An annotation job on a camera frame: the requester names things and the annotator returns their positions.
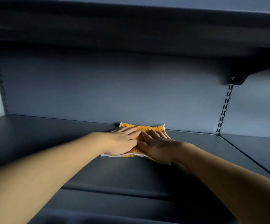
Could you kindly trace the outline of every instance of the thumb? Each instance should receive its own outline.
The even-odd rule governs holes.
[[[145,142],[137,142],[137,145],[139,146],[139,148],[144,151],[146,154],[149,153],[151,146],[149,146],[147,143]]]

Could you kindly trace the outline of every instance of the hand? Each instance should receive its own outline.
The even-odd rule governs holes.
[[[151,158],[162,162],[171,163],[175,160],[176,150],[181,147],[182,143],[172,140],[168,135],[161,131],[150,131],[151,135],[142,132],[145,142],[138,142],[138,146]]]
[[[140,135],[137,128],[123,127],[109,133],[94,132],[92,137],[100,143],[102,153],[117,156],[130,151],[136,146],[136,138]]]

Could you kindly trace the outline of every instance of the cleaning cloth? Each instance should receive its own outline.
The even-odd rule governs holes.
[[[122,122],[122,123],[120,123],[119,127],[120,128],[122,128],[122,127],[129,127],[129,128],[136,127],[137,130],[143,131],[143,132],[148,132],[149,130],[154,130],[156,132],[157,131],[161,131],[163,134],[166,135],[164,125],[157,126],[157,127],[150,127],[150,126],[132,125],[132,124],[128,124],[128,123]],[[136,138],[136,140],[137,141],[145,142],[145,140],[144,140],[144,138],[142,137],[141,134]],[[149,158],[149,159],[155,161],[154,159],[152,159],[151,157],[149,157],[147,154],[145,154],[138,146],[135,146],[133,149],[131,149],[127,153],[124,153],[124,154],[121,154],[121,155],[118,155],[118,156],[111,156],[111,155],[108,155],[108,154],[101,154],[101,156],[109,156],[109,157],[133,157],[133,156],[140,156],[140,157],[146,157],[146,158]]]

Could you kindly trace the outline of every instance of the bare skin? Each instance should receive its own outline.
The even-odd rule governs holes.
[[[142,132],[139,147],[153,159],[177,161],[202,181],[243,224],[270,224],[270,179],[160,131]]]
[[[0,223],[26,224],[81,168],[102,153],[128,152],[136,128],[91,133],[0,168]],[[270,224],[270,179],[161,132],[142,133],[138,142],[153,159],[177,161],[199,178],[243,224]]]

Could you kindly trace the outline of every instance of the shelving unit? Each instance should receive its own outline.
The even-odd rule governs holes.
[[[270,0],[0,0],[0,166],[119,122],[270,178]],[[184,167],[98,157],[30,224],[236,223]]]

